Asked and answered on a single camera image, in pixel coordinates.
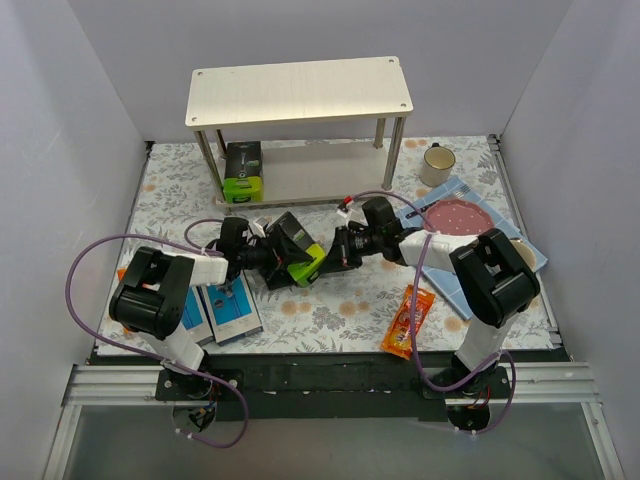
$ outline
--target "gray floor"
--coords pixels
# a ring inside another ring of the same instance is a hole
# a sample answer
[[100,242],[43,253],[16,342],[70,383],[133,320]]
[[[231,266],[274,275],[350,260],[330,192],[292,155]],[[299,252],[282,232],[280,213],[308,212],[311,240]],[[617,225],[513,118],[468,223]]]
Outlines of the gray floor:
[[[603,478],[580,405],[515,405],[476,439],[412,419],[255,420],[224,451],[177,436],[170,415],[85,407],[65,478]],[[223,440],[237,429],[219,423],[208,432]]]

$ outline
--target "table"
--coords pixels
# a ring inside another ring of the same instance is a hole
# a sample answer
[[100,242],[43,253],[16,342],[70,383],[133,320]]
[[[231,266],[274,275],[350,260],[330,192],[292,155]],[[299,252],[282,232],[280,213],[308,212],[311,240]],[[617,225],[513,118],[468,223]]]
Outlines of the table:
[[[348,143],[351,140],[313,140],[265,142],[267,147]],[[425,195],[428,188],[418,178],[421,157],[427,145],[439,142],[457,157],[453,174],[458,175],[502,215],[511,212],[489,145],[485,137],[430,137],[405,139],[400,148],[394,191],[408,198]],[[206,217],[221,218],[223,209],[215,203],[215,192],[207,166],[194,144],[156,144],[151,152],[136,202],[130,231],[156,235],[182,242],[187,225]],[[341,219],[335,205],[289,207],[309,233],[327,250],[334,227]],[[246,218],[277,218],[285,207],[248,209],[237,212]],[[206,243],[217,234],[215,226],[193,230],[192,239]],[[141,241],[127,241],[119,261],[126,265]],[[384,261],[380,256],[364,260],[359,270],[319,279],[308,289],[292,287],[270,292],[261,278],[249,272],[252,288],[265,331],[235,343],[205,348],[212,353],[296,353],[296,352],[377,352],[398,307],[402,292],[413,282],[414,270]],[[425,281],[425,288],[433,290]],[[122,326],[105,312],[101,332],[107,337],[150,349],[138,336],[124,333]],[[418,334],[421,351],[457,349],[464,338],[466,323],[446,301],[436,302]],[[522,316],[505,341],[508,349],[547,349],[552,347],[548,315],[540,299]],[[98,346],[99,355],[126,354],[109,345]]]
[[[216,196],[223,200],[206,130],[215,131],[218,154],[224,158],[222,128],[377,119],[373,144],[265,149],[261,203],[269,205],[337,200],[380,186],[389,190],[404,122],[412,111],[397,57],[356,58],[195,70],[185,123],[209,166]],[[387,155],[382,139],[388,117],[395,122]]]

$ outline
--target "shelf lower board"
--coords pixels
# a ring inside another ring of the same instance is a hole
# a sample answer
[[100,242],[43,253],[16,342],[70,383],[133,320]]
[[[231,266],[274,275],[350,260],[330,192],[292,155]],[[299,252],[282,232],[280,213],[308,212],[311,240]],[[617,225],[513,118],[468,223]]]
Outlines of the shelf lower board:
[[271,148],[262,153],[263,201],[220,205],[247,208],[342,200],[380,189],[387,163],[386,149],[374,148],[371,142]]

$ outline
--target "gray wall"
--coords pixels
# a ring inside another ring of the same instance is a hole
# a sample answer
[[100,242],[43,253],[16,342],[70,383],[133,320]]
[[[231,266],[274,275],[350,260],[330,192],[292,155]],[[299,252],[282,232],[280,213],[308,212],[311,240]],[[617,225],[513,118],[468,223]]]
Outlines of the gray wall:
[[640,478],[640,4],[575,0],[504,134],[562,336]]
[[[67,270],[124,230],[144,143],[65,0],[0,0],[0,65],[0,478],[34,479],[91,345],[64,306]],[[93,326],[117,249],[75,282]]]
[[[398,55],[411,135],[501,133],[570,0],[70,0],[146,140],[193,141],[192,70]],[[372,136],[374,122],[242,131]]]

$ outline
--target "shelf leg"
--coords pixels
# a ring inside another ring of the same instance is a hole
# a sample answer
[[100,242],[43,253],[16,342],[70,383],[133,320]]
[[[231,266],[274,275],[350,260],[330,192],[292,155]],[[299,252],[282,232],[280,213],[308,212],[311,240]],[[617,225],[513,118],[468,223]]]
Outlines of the shelf leg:
[[384,138],[384,127],[387,123],[386,118],[379,118],[378,123],[376,124],[376,138],[373,141],[373,146],[375,148],[382,148],[382,139]]
[[382,181],[382,188],[384,190],[391,190],[391,184],[393,183],[393,174],[396,171],[398,154],[400,153],[400,145],[402,144],[402,132],[404,131],[404,123],[406,121],[407,117],[398,117],[393,123],[391,145],[389,146],[389,155],[387,156],[387,168],[385,168],[384,170],[384,180]]
[[202,156],[209,167],[211,179],[213,180],[213,188],[216,191],[216,198],[220,201],[224,201],[224,195],[222,194],[222,180],[220,180],[220,173],[218,172],[218,167],[216,167],[213,152],[211,152],[209,140],[207,140],[207,134],[204,133],[204,131],[196,131],[193,132],[193,134],[196,136],[196,140],[200,146],[200,150],[202,151]]
[[227,144],[224,143],[224,138],[222,138],[222,131],[220,130],[216,130],[216,143],[218,144],[220,158],[227,158]]

